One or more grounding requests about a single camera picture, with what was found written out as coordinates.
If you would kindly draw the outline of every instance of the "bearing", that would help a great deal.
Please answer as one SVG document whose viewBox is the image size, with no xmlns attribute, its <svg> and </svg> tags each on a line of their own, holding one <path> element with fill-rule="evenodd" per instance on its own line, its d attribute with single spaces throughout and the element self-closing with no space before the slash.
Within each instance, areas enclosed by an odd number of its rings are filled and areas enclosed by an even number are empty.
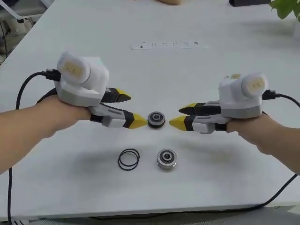
<svg viewBox="0 0 300 225">
<path fill-rule="evenodd" d="M 171 170 L 176 166 L 177 155 L 171 149 L 162 149 L 157 154 L 157 164 L 163 170 Z"/>
<path fill-rule="evenodd" d="M 165 116 L 161 112 L 152 112 L 148 116 L 148 125 L 151 128 L 158 129 L 165 124 Z"/>
</svg>

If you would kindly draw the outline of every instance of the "sticker label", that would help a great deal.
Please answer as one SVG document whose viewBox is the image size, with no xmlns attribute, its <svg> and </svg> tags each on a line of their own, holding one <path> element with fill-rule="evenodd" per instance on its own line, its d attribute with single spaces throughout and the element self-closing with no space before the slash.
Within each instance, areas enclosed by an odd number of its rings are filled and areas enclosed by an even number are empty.
<svg viewBox="0 0 300 225">
<path fill-rule="evenodd" d="M 240 76 L 241 76 L 240 74 L 232 74 L 231 77 L 230 77 L 230 79 L 237 80 L 237 79 L 240 78 Z"/>
<path fill-rule="evenodd" d="M 168 42 L 142 42 L 131 45 L 132 50 L 155 50 L 155 49 L 186 49 L 186 48 L 208 48 L 198 41 L 168 41 Z"/>
<path fill-rule="evenodd" d="M 248 89 L 249 91 L 256 91 L 259 89 L 264 89 L 265 83 L 262 77 L 258 77 L 254 80 L 252 80 L 249 84 L 248 84 Z"/>
<path fill-rule="evenodd" d="M 71 75 L 73 75 L 76 78 L 80 78 L 83 73 L 83 69 L 80 66 L 78 66 L 70 61 L 65 62 L 62 70 L 64 72 L 70 73 Z"/>
</svg>

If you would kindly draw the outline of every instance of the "rubber o-ring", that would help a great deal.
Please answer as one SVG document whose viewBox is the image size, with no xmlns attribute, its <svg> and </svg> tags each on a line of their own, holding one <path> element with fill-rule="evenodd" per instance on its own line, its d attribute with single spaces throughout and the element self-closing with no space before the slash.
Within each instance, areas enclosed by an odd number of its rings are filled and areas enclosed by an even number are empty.
<svg viewBox="0 0 300 225">
<path fill-rule="evenodd" d="M 130 165 L 127 165 L 127 164 L 123 163 L 122 160 L 121 160 L 121 157 L 126 153 L 134 154 L 136 156 L 136 159 L 137 159 L 136 162 L 133 163 L 133 164 L 130 164 Z M 118 165 L 124 171 L 131 171 L 131 170 L 135 169 L 137 167 L 137 165 L 139 164 L 139 161 L 140 161 L 140 154 L 136 149 L 125 149 L 120 153 L 120 155 L 118 157 Z"/>
</svg>

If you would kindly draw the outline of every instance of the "white tabletop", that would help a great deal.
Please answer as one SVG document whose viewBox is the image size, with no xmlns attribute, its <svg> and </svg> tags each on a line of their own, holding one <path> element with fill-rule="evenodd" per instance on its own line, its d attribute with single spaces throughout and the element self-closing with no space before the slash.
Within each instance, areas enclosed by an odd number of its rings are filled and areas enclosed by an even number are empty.
<svg viewBox="0 0 300 225">
<path fill-rule="evenodd" d="M 187 0 L 171 7 L 152 0 L 56 0 L 1 66 L 0 110 L 14 109 L 30 74 L 54 68 L 60 54 L 98 55 L 110 70 L 110 87 L 129 92 L 115 104 L 167 120 L 193 102 L 218 99 L 225 75 L 263 71 L 270 87 L 300 99 L 300 42 L 292 39 L 294 18 L 281 21 L 268 5 L 231 7 L 226 0 Z M 143 41 L 196 40 L 208 49 L 131 50 Z M 53 87 L 35 78 L 21 107 L 33 105 Z M 265 111 L 300 127 L 299 109 L 287 100 L 269 101 Z M 138 167 L 122 171 L 117 157 L 136 148 Z M 173 149 L 171 172 L 156 164 Z M 105 128 L 79 122 L 43 140 L 14 166 L 12 215 L 18 218 L 118 215 L 236 208 L 268 200 L 293 175 L 236 134 L 201 135 L 166 124 L 160 130 Z M 7 213 L 7 173 L 0 176 L 0 218 Z M 296 179 L 274 201 L 300 202 Z"/>
</svg>

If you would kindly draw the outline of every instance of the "green plant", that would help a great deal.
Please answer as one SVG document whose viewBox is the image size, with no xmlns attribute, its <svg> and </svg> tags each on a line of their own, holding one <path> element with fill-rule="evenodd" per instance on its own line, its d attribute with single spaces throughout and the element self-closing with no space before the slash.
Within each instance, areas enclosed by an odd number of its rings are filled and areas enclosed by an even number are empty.
<svg viewBox="0 0 300 225">
<path fill-rule="evenodd" d="M 300 0 L 274 0 L 270 6 L 277 10 L 280 19 L 286 18 L 293 11 L 300 22 Z"/>
</svg>

